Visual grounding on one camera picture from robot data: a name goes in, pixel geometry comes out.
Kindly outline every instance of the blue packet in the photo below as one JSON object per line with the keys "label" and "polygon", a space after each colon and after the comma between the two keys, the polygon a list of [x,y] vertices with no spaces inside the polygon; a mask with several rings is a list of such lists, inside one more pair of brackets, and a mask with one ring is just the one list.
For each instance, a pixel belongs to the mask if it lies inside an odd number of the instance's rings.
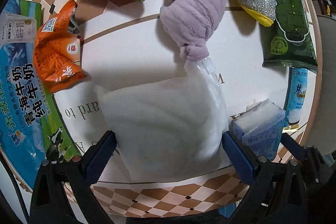
{"label": "blue packet", "polygon": [[274,160],[280,144],[285,111],[266,99],[233,120],[237,138],[257,155]]}
{"label": "blue packet", "polygon": [[9,0],[0,14],[0,153],[29,192],[44,159],[79,154],[33,66],[40,23],[40,3]]}
{"label": "blue packet", "polygon": [[298,128],[302,106],[307,90],[307,69],[290,68],[290,86],[287,94],[286,114],[283,120],[284,127]]}

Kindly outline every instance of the orange snack bag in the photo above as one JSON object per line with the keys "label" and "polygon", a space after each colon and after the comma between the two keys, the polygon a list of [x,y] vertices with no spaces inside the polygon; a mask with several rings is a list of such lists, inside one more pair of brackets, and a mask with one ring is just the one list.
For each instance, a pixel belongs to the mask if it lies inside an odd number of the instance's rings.
{"label": "orange snack bag", "polygon": [[50,92],[66,89],[86,77],[80,64],[78,35],[68,32],[77,3],[69,0],[61,11],[42,25],[36,34],[34,67]]}

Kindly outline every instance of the black cable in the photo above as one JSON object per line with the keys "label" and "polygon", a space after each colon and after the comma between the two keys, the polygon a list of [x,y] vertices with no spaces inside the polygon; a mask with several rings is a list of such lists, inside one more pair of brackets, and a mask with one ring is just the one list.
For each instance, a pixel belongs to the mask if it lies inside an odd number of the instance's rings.
{"label": "black cable", "polygon": [[29,224],[29,214],[28,214],[28,211],[27,211],[27,208],[26,208],[26,204],[23,200],[19,185],[17,184],[17,181],[16,181],[11,169],[9,168],[5,158],[3,157],[2,153],[0,153],[0,162],[2,163],[2,165],[5,168],[7,174],[9,175],[9,178],[12,181],[12,184],[14,186],[14,189],[15,189],[15,192],[16,192],[16,195],[17,195],[17,198],[19,199],[19,202],[20,202],[20,206],[21,206],[23,215],[25,216],[25,219],[26,219],[27,223]]}

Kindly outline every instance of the round table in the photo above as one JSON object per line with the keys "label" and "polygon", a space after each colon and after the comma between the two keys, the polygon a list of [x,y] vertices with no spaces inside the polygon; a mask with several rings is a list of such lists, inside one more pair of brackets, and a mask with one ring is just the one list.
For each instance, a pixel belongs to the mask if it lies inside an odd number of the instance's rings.
{"label": "round table", "polygon": [[[68,0],[30,1],[41,3],[45,23]],[[84,40],[82,68],[90,77],[54,97],[71,137],[82,152],[108,129],[92,91],[94,84],[116,90],[185,75],[179,49],[158,20],[163,1],[76,0],[76,18]],[[312,127],[322,82],[322,45],[316,13],[311,0],[304,0],[304,6],[319,73],[308,74],[300,128],[292,135],[300,144],[305,143]],[[261,42],[265,37],[269,39],[267,33],[268,29],[257,24],[236,0],[229,0],[219,28],[207,43],[231,118],[266,98],[283,107],[288,68],[262,67]],[[99,182],[91,187],[110,214],[129,217],[197,214],[238,201],[248,189],[232,166],[179,182],[144,183],[127,177],[120,155],[115,153],[112,158]],[[280,145],[275,161],[286,163],[292,158]],[[69,185],[66,192],[76,203]]]}

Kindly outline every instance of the white plastic bag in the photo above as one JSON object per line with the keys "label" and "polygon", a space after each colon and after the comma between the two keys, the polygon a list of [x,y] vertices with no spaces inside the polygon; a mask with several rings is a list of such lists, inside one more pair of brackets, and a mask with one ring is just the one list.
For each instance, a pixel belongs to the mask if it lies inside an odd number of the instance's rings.
{"label": "white plastic bag", "polygon": [[186,61],[187,77],[107,91],[96,86],[131,178],[180,181],[227,166],[223,92],[209,58]]}

